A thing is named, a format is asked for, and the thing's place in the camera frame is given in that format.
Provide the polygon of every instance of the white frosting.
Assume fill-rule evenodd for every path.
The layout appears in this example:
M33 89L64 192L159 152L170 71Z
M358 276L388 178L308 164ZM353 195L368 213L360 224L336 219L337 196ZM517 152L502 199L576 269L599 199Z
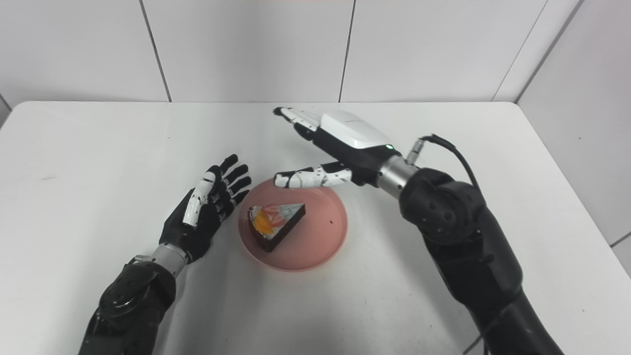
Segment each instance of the white frosting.
M305 205L304 203L292 203L290 205L279 205L280 211L278 212L278 214L280 214L281 216L283 216L283 218L285 218L285 222L289 222L289 220L292 219L292 217L298 212L298 210L300 210L300 207L304 205ZM250 216L249 216L250 219L254 220L254 218L256 218L256 215L259 213L261 209L262 209L261 206L253 206L250 209ZM278 234L278 231L280 231L281 228L283 228L284 226L285 225L282 225L279 227L273 227L272 234L261 233L261 235L263 236L263 238L267 240L272 240Z

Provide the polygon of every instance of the tile grout line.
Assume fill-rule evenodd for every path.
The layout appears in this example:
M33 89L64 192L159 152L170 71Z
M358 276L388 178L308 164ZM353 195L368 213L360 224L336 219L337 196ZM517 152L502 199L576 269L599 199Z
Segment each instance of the tile grout line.
M611 245L609 245L609 246L613 248L614 246L616 246L616 245L620 244L620 242L621 242L621 241L623 241L623 240L625 240L625 239L627 239L627 238L629 238L629 237L631 237L631 232L626 233L626 234L625 234L625 235L623 235L620 239L618 239L617 241L615 241L615 242L611 243Z
M559 30L557 36L554 38L554 40L552 41L552 43L548 47L548 50L543 54L543 57L539 61L539 64L537 64L537 67L534 69L533 73L530 75L530 78L528 78L528 81L524 85L524 88L521 89L521 92L519 93L519 95L517 96L517 98L515 100L516 104L519 103L519 100L521 100L521 97L524 95L524 92L526 92L526 89L528 89L528 86L530 86L530 84L533 82L534 77L537 75L537 73L539 73L539 70L543 66L543 63L550 56L550 53L552 52L554 47L557 45L558 40L561 39L561 36L565 33L565 30L570 25L570 22L572 22L572 20L574 19L574 16L576 15L576 13L579 11L581 6L583 5L583 2L585 2L585 0L579 0L579 2L576 3L576 6L574 6L574 9L570 13L570 16L567 17L567 20L563 23L563 26Z
M491 99L491 101L495 100L495 97L497 96L497 93L502 88L502 85L504 84L504 80L506 80L506 78L508 77L508 75L510 73L510 70L512 69L513 65L515 65L515 62L517 61L517 58L519 57L519 53L521 53L521 50L524 49L524 46L526 45L526 42L528 42L528 38L530 38L530 34L533 32L535 26L537 25L537 22L539 22L539 18L541 17L541 14L543 13L543 11L546 9L546 6L548 6L548 2L549 1L550 0L546 0L545 4L543 4L543 6L541 7L541 11L539 11L539 14L537 15L537 18L534 19L533 26L530 28L530 31L528 31L528 34L526 35L526 38L524 39L524 42L521 44L521 47L517 51L517 54L515 55L515 58L513 58L513 62L511 62L510 66L509 66L509 69L506 71L506 74L504 74L504 77L502 78L502 81L500 81L500 85L497 87L497 90L493 94L493 98Z
M153 32L151 31L151 25L149 24L149 18L147 17L147 11L144 8L143 0L138 0L140 2L140 9L143 11L144 23L147 26L147 31L149 31L149 38L151 39L151 45L153 46L153 53L156 56L156 61L158 62L158 69L160 70L160 76L162 77L162 83L164 84L164 90L167 92L167 98L169 102L173 102L171 100L171 93L168 90L167 78L164 76L164 70L162 70L162 62L160 61L160 56L158 55L158 47L156 46L156 41L153 38Z
M348 29L348 40L346 41L346 54L344 55L344 68L342 69L342 82L339 85L338 102L342 102L342 89L344 88L344 76L346 74L346 61L348 60L348 49L351 46L351 33L353 31L353 19L355 18L355 4L357 0L353 0L353 9L351 10L351 25Z
M0 93L0 102L2 102L6 106L7 109L9 109L9 112L13 111L13 109L11 108L11 106L9 106L9 103L6 102L6 100L4 99L1 93Z

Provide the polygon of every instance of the black robotic arm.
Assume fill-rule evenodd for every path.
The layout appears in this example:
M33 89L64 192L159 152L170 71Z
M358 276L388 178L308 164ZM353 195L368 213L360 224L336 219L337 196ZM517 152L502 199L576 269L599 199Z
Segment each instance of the black robotic arm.
M445 285L469 309L493 355L563 354L524 294L519 262L488 209L471 168L451 143L435 135L419 138L404 159L383 134L349 112L316 117L279 107L274 113L339 160L280 172L274 179L277 186L330 186L331 181L353 181L383 189L399 201L403 218L421 232ZM417 167L416 159L426 141L454 153L471 184L455 181L442 171ZM329 169L322 174L325 165Z

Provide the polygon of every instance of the strawberry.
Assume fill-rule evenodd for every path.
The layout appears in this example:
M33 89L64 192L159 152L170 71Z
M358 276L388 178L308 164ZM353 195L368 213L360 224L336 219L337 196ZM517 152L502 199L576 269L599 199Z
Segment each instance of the strawberry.
M282 225L284 225L286 223L285 218L282 215L274 215L274 217L272 217L272 220L269 222L269 224L272 227L280 227Z
M268 215L277 215L278 212L280 212L280 207L278 205L273 205L273 204L269 204L263 207L262 209L263 209L263 212L267 213Z

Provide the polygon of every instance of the white robotic hand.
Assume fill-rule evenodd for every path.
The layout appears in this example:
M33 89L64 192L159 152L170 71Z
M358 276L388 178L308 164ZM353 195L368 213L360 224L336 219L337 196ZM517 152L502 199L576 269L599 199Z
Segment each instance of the white robotic hand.
M398 198L417 170L414 161L404 160L388 137L350 112L333 111L317 117L309 112L277 107L274 114L285 118L300 136L338 160L279 172L274 177L274 185L278 187L312 188L352 181L359 186L381 187Z

